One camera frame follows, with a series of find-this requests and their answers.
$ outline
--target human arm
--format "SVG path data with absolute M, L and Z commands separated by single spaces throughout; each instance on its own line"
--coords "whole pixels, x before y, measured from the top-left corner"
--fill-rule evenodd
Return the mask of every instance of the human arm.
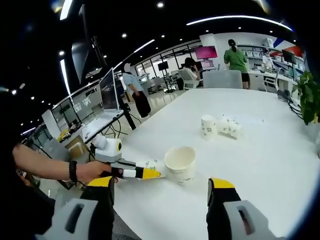
M 225 63 L 225 64 L 230 63 L 230 59 L 229 59 L 229 55 L 228 55 L 228 52 L 227 52 L 227 51 L 224 52 L 223 59 L 224 59 L 224 63 Z
M 196 80 L 200 80 L 200 74 L 199 74 L 199 70 L 198 70 L 197 66 L 194 65 L 193 68 L 194 68 L 194 70 L 195 70 L 195 75 L 196 75 L 196 77 L 195 77 L 195 75 L 194 75 L 195 79 L 196 79 Z
M 129 84 L 129 88 L 135 93 L 137 97 L 140 96 L 139 91 L 135 88 L 135 86 L 132 83 Z
M 15 146 L 12 154 L 17 167 L 27 173 L 44 179 L 70 180 L 68 162 L 50 159 L 23 144 Z M 76 165 L 77 179 L 83 183 L 91 182 L 104 171 L 111 172 L 111 167 L 99 161 Z

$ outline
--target hand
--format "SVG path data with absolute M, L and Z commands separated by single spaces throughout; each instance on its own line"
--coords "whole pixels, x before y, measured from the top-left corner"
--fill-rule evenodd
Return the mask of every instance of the hand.
M 107 163 L 100 161 L 91 161 L 86 164 L 77 164 L 76 165 L 76 178 L 84 183 L 90 183 L 92 180 L 99 178 L 102 172 L 107 171 L 111 173 L 111 166 Z

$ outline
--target wristband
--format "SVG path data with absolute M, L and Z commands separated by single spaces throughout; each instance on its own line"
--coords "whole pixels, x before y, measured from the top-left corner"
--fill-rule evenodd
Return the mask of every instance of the wristband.
M 70 161 L 69 162 L 69 178 L 74 183 L 78 182 L 78 179 L 77 179 L 77 162 L 76 161 Z

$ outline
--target white wall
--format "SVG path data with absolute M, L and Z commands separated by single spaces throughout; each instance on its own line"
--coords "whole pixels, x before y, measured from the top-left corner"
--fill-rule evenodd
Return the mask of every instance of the white wall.
M 259 45 L 262 46 L 262 43 L 266 38 L 272 39 L 273 42 L 276 41 L 276 37 L 265 35 L 265 34 L 259 34 L 259 33 L 252 33 L 252 32 L 228 32 L 228 33 L 219 33 L 214 35 L 214 39 L 216 42 L 216 52 L 217 52 L 217 60 L 221 64 L 221 69 L 225 68 L 224 63 L 224 54 L 225 51 L 228 50 L 230 47 L 228 45 L 228 40 L 233 39 L 237 45 L 241 44 L 250 44 L 250 45 Z M 286 49 L 289 47 L 293 47 L 294 44 L 288 41 L 283 41 L 281 44 L 276 46 L 276 49 Z

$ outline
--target paper cup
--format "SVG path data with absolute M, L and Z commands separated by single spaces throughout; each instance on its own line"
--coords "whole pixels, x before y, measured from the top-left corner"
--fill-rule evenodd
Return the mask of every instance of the paper cup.
M 146 161 L 138 161 L 135 164 L 137 167 L 141 168 L 147 168 L 147 169 L 153 169 L 161 173 L 161 176 L 159 178 L 163 178 L 166 176 L 166 168 L 165 168 L 165 163 L 163 161 L 159 160 L 146 160 Z
M 191 147 L 171 148 L 164 157 L 167 178 L 181 186 L 188 186 L 195 179 L 195 156 Z
M 236 139 L 239 137 L 241 128 L 242 126 L 239 123 L 226 116 L 224 116 L 218 124 L 219 132 L 229 135 Z
M 201 117 L 202 138 L 206 141 L 212 141 L 217 133 L 215 118 L 211 115 Z

